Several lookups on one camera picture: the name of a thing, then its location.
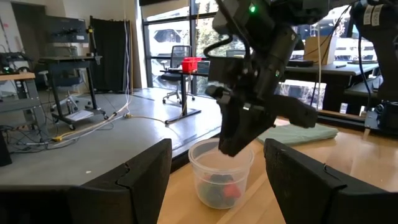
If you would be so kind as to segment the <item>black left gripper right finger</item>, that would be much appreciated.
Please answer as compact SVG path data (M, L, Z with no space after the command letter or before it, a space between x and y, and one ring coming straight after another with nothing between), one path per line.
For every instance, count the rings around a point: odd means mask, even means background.
M344 174L275 139L266 173L286 223L397 223L397 193Z

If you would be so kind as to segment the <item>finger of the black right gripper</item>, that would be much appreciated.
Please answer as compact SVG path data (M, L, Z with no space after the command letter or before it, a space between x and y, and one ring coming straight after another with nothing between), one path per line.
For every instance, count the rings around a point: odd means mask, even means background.
M219 141L219 150L228 156L236 156L243 148L242 135L239 134L239 125L243 114L243 107L220 104L222 123Z
M239 111L239 123L231 137L231 155L237 155L258 135L273 127L275 120L275 114L264 110L241 109Z

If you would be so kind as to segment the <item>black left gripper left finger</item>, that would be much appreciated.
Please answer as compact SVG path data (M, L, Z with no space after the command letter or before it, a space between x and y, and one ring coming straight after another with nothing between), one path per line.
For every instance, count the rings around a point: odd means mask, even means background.
M163 139L83 185L3 185L1 223L157 223L171 164Z

